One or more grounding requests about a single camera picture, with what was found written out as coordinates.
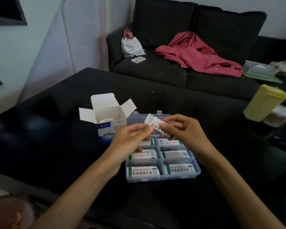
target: plastic organizer box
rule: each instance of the plastic organizer box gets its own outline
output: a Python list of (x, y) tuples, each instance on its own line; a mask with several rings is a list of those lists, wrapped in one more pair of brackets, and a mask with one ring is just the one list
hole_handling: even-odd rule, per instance
[[(127, 125), (132, 125), (135, 123), (144, 123), (148, 114), (139, 114), (137, 111), (133, 112), (127, 118)], [(157, 111), (154, 114), (159, 119), (164, 119), (168, 114), (162, 114), (162, 111)], [(125, 162), (125, 172), (126, 181), (131, 182), (147, 182), (147, 181), (163, 181), (172, 179), (182, 179), (182, 178), (195, 178), (201, 173), (200, 167), (190, 150), (188, 150), (184, 145), (159, 145), (158, 139), (160, 139), (160, 132), (156, 131), (155, 134), (151, 135), (154, 139), (154, 145), (141, 146), (143, 149), (154, 149), (157, 153), (157, 159), (127, 159)], [(162, 151), (172, 151), (172, 150), (186, 150), (189, 158), (164, 158)], [(187, 174), (167, 174), (165, 165), (172, 164), (192, 164), (194, 167), (194, 173)], [(129, 177), (128, 167), (141, 167), (141, 166), (156, 166), (159, 169), (160, 175), (148, 176), (148, 177)]]

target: sofa armrest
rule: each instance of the sofa armrest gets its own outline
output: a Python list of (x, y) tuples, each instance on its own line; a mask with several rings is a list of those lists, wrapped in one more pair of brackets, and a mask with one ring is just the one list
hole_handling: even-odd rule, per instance
[(121, 49), (121, 41), (123, 38), (124, 31), (127, 28), (132, 31), (132, 23), (123, 26), (117, 30), (114, 30), (106, 37), (108, 47), (109, 71), (112, 71), (113, 68), (124, 58)]

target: medicine box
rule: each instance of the medicine box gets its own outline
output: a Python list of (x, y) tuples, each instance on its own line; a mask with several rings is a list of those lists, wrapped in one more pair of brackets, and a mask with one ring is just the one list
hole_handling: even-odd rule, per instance
[[(168, 114), (162, 114), (162, 111), (157, 111), (157, 114), (153, 114), (159, 119), (164, 119)], [(132, 125), (135, 123), (144, 123), (148, 114), (139, 114), (138, 112), (133, 112), (127, 118), (127, 125)], [(129, 183), (134, 182), (146, 182), (146, 181), (163, 181), (172, 179), (182, 179), (182, 178), (195, 178), (200, 173), (200, 167), (193, 155), (193, 153), (188, 150), (183, 144), (179, 145), (163, 145), (159, 144), (160, 132), (156, 131), (155, 134), (151, 135), (153, 138), (153, 145), (143, 145), (143, 149), (154, 149), (157, 153), (157, 159), (127, 159), (125, 162), (125, 172), (126, 181)], [(186, 150), (188, 153), (188, 158), (164, 158), (162, 151), (176, 151), (176, 150)], [(178, 165), (178, 164), (192, 164), (194, 167), (194, 173), (171, 173), (167, 174), (166, 165)], [(152, 176), (130, 176), (128, 167), (142, 167), (142, 166), (156, 166), (159, 169), (160, 175)]]
[[(126, 118), (137, 108), (131, 99), (120, 106), (113, 93), (93, 95), (91, 103), (93, 110), (79, 108), (80, 119), (97, 124), (101, 146), (110, 145), (116, 130), (126, 125)], [(104, 119), (114, 121), (99, 123)]]

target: black sofa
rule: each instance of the black sofa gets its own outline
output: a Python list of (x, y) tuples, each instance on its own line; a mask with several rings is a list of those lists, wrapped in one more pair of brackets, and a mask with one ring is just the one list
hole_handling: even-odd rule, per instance
[[(107, 36), (109, 69), (114, 73), (147, 79), (177, 87), (251, 100), (259, 84), (250, 78), (209, 75), (183, 69), (174, 61), (155, 54), (179, 32), (193, 31), (219, 56), (245, 63), (266, 20), (266, 13), (234, 13), (217, 7), (171, 0), (136, 0), (133, 23)], [(133, 63), (121, 51), (123, 32), (129, 28), (145, 49), (146, 60)]]

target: black table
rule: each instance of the black table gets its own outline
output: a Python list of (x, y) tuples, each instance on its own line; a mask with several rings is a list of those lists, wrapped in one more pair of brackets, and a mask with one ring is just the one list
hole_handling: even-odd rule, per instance
[[(90, 96), (131, 98), (139, 113), (181, 113), (199, 120), (217, 149), (286, 225), (286, 152), (252, 131), (248, 102), (86, 68), (0, 114), (0, 173), (62, 194), (105, 150), (97, 128), (80, 121)], [(238, 228), (212, 177), (129, 184), (124, 164), (87, 216), (123, 228)]]

